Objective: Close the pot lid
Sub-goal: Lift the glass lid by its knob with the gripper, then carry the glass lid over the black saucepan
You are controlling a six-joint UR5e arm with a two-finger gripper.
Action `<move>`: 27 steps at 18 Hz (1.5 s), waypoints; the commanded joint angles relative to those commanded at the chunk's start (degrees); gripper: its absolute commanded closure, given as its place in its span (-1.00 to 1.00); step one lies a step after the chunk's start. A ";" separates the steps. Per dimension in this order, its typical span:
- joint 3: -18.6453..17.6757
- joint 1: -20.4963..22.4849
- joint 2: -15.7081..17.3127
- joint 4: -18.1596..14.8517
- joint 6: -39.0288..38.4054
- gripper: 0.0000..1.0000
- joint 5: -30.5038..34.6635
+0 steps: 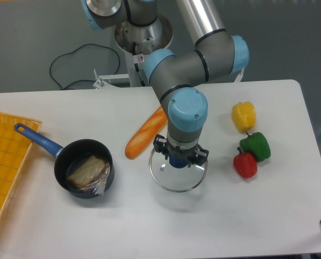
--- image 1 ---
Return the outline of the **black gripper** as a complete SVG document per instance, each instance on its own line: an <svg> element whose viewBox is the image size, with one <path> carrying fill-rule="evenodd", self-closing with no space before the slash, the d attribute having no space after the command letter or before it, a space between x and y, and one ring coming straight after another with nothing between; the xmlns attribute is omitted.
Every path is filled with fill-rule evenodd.
<svg viewBox="0 0 321 259"><path fill-rule="evenodd" d="M198 143L175 143L173 145L160 134L155 136L153 147L156 153L164 156L165 160L170 158L188 160L188 167L192 165L202 166L207 162L209 156L209 151L198 147Z"/></svg>

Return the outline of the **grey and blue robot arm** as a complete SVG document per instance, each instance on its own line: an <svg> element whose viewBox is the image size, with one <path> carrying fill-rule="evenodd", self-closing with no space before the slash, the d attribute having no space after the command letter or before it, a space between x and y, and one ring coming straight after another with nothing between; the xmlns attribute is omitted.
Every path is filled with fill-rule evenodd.
<svg viewBox="0 0 321 259"><path fill-rule="evenodd" d="M199 145L208 102L196 87L235 73L249 62L240 36L227 33L213 1L178 1L195 49L177 57L157 12L156 1L83 1L95 29L114 26L115 39L133 57L131 75L151 86L160 108L134 134L125 156L135 159L149 144L175 167L202 165L209 152Z"/></svg>

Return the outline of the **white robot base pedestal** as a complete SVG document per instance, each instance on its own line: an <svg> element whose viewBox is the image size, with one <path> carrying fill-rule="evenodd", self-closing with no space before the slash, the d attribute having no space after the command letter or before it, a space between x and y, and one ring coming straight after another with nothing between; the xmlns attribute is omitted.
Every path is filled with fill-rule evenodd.
<svg viewBox="0 0 321 259"><path fill-rule="evenodd" d="M162 15L158 15L155 22L149 26L138 27L123 22L115 27L115 40L125 54L131 87L148 86L144 62L152 52L169 47L172 39L172 25Z"/></svg>

